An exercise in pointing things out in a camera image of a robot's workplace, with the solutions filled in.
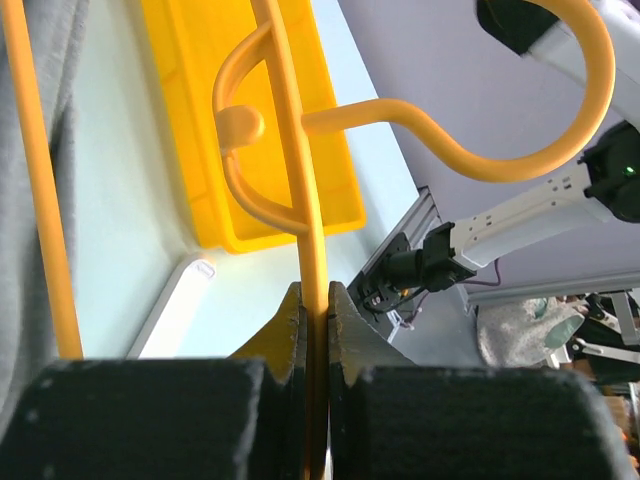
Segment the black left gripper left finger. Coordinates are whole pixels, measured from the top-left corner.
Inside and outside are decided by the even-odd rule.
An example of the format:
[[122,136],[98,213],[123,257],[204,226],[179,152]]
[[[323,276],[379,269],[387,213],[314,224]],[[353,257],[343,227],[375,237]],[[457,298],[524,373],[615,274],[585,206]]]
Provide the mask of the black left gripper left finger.
[[298,283],[226,359],[59,360],[24,390],[5,479],[300,479],[307,315]]

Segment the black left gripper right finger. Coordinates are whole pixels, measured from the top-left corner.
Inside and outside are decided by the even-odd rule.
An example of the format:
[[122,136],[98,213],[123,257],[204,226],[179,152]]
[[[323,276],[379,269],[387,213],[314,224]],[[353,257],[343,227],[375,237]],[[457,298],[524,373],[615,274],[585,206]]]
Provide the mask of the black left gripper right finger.
[[337,479],[633,479],[602,395],[547,369],[418,366],[329,287]]

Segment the yellow plastic hanger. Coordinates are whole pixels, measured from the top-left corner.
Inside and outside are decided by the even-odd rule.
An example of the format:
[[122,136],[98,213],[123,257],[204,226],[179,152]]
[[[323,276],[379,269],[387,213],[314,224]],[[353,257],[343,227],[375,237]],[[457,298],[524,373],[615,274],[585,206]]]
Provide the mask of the yellow plastic hanger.
[[[594,136],[612,101],[615,55],[609,32],[587,1],[548,1],[545,8],[564,21],[577,39],[586,66],[586,89],[570,127],[544,149],[513,160],[481,157],[461,147],[419,108],[396,99],[378,99],[316,113],[304,113],[289,41],[274,1],[252,5],[257,27],[224,61],[214,83],[213,103],[231,98],[248,72],[264,60],[276,107],[281,145],[288,167],[292,207],[271,202],[250,189],[237,165],[235,140],[223,145],[222,114],[216,114],[217,139],[227,185],[254,218],[292,234],[298,243],[303,304],[310,316],[306,350],[310,377],[306,383],[306,479],[325,472],[328,427],[329,283],[320,203],[309,146],[313,134],[333,133],[376,122],[410,130],[454,171],[488,182],[516,182],[540,177],[568,162]],[[33,205],[57,349],[65,359],[83,355],[70,267],[65,247],[48,137],[40,105],[24,7],[19,1],[1,5],[1,21],[30,177]]]

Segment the grey tank top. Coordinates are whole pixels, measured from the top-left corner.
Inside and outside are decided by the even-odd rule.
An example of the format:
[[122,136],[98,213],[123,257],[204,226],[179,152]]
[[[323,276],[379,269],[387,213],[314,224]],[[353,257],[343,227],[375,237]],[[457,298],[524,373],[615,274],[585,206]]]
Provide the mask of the grey tank top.
[[[27,1],[25,16],[49,141],[67,256],[76,250],[73,82],[89,4]],[[57,356],[32,191],[8,56],[1,56],[1,424]]]

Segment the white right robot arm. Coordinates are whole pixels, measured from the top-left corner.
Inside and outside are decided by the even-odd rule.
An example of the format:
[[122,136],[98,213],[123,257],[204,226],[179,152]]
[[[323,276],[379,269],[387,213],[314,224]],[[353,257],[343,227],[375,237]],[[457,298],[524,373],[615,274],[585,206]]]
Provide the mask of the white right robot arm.
[[422,293],[474,283],[477,271],[528,245],[617,218],[639,220],[639,4],[596,1],[616,50],[611,105],[622,122],[577,164],[494,208],[432,227],[423,190],[348,287],[357,308],[384,315]]

